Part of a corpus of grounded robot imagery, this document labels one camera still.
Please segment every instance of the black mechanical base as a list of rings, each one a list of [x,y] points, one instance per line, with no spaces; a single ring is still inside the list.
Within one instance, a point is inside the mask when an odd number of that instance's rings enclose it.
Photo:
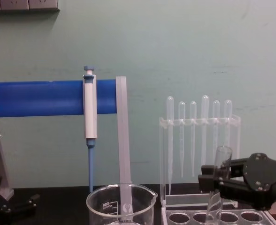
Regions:
[[[202,191],[219,190],[222,198],[247,203],[256,210],[269,210],[276,202],[276,161],[263,153],[252,154],[249,158],[231,161],[228,179],[223,179],[223,168],[202,166],[199,187]],[[231,178],[243,177],[243,181]]]
[[[39,198],[39,195],[34,195],[23,204],[11,205],[6,199],[0,196],[0,225],[9,225],[13,222],[33,216],[36,212]]]

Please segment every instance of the blue pipette shaft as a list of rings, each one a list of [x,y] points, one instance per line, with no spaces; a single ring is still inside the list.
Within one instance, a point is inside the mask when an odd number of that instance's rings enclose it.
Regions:
[[[89,150],[89,191],[93,191],[93,148]]]

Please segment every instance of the test tube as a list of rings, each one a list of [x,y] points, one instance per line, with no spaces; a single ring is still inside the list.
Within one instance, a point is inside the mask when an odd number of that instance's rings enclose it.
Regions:
[[[196,119],[197,105],[195,101],[190,102],[190,119]],[[194,158],[195,158],[195,121],[191,125],[191,137],[190,137],[190,157],[192,166],[192,176],[194,177]]]
[[[201,149],[201,165],[206,164],[206,148],[207,148],[207,119],[209,117],[209,96],[204,95],[201,105],[201,118],[204,120],[202,125],[202,149]]]
[[[178,113],[180,120],[180,159],[181,159],[181,177],[183,177],[184,168],[184,119],[185,119],[186,106],[185,102],[179,103]]]
[[[216,149],[218,145],[218,119],[220,116],[220,103],[218,100],[213,102],[212,117],[214,118],[213,124],[213,148],[212,148],[212,158],[216,154]]]
[[[215,166],[213,178],[220,180],[229,178],[230,164],[232,159],[232,149],[227,146],[219,146],[215,155]],[[218,225],[222,215],[223,199],[218,190],[211,191],[206,213],[206,225]]]
[[[226,118],[224,145],[230,146],[230,125],[231,125],[231,118],[232,118],[232,102],[231,102],[231,100],[226,100],[224,102],[224,117]]]
[[[169,194],[171,192],[172,164],[173,164],[173,120],[174,120],[174,98],[169,96],[166,100],[166,111],[168,125],[168,182]]]

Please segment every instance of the micropipette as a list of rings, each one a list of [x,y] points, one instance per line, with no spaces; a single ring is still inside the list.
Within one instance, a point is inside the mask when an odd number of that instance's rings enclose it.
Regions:
[[[197,105],[195,101],[190,102],[190,119],[194,119],[191,125],[191,138],[190,138],[190,157],[192,165],[192,176],[194,177],[194,158],[195,158],[195,119],[196,119]]]
[[[169,194],[171,191],[172,180],[172,163],[173,163],[173,120],[174,120],[174,98],[169,96],[166,100],[166,111],[168,126],[168,182],[169,182]]]
[[[207,119],[209,117],[209,96],[204,95],[201,105],[202,125],[202,149],[201,149],[201,165],[206,164],[206,147],[207,147]]]
[[[93,191],[93,149],[97,138],[96,75],[94,68],[85,66],[83,76],[85,137],[89,151],[89,189]]]
[[[185,119],[185,102],[179,103],[178,113],[180,120],[180,159],[181,159],[181,177],[183,177],[184,167],[184,119]]]
[[[224,102],[224,117],[227,122],[225,123],[225,146],[230,146],[230,120],[232,118],[232,102],[231,100],[226,100]]]
[[[215,100],[213,102],[213,110],[212,110],[212,117],[214,118],[212,159],[214,159],[214,157],[216,155],[216,150],[217,150],[217,145],[218,145],[218,119],[219,119],[219,116],[220,116],[220,103],[218,100]]]

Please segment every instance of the black table surface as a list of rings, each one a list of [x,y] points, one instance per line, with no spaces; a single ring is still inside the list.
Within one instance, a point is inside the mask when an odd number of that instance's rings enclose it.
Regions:
[[[159,193],[159,185],[146,185]],[[86,207],[88,187],[49,187],[15,189],[11,203],[27,201],[34,194],[40,194],[41,199],[35,217],[14,225],[88,225],[89,211]],[[154,224],[161,225],[160,199],[154,206]]]

